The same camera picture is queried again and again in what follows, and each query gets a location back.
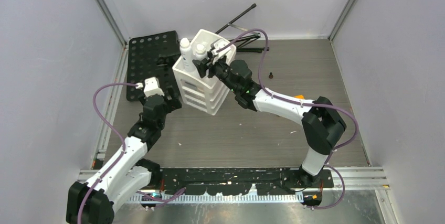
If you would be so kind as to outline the large white spray bottle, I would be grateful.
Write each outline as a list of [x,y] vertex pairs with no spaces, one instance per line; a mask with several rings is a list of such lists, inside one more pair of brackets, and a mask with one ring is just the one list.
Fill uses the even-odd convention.
[[207,51],[203,44],[197,44],[194,52],[194,59],[202,60],[207,58]]

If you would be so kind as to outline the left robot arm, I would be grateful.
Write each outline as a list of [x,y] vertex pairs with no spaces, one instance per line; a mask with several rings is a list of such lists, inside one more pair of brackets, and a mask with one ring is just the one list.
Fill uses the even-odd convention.
[[112,223],[120,207],[138,190],[160,185],[160,165],[144,156],[161,137],[166,116],[182,104],[172,89],[150,91],[140,101],[143,111],[124,145],[93,176],[69,188],[67,223]]

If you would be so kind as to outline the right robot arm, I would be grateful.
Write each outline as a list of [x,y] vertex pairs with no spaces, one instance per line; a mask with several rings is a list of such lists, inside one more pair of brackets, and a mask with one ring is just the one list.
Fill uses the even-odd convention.
[[203,59],[193,60],[193,64],[201,78],[220,80],[242,108],[274,114],[302,126],[309,149],[299,167],[298,182],[310,188],[320,181],[320,171],[347,128],[329,99],[297,99],[262,88],[253,81],[252,71],[243,60],[227,64],[224,59],[216,63]]

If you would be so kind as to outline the small white bottle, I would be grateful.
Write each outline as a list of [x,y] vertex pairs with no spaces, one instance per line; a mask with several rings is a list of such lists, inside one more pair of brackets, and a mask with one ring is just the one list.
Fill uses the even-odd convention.
[[193,72],[196,70],[196,67],[193,64],[193,51],[190,44],[190,41],[187,38],[182,38],[179,41],[181,58],[184,66],[184,70],[187,72]]

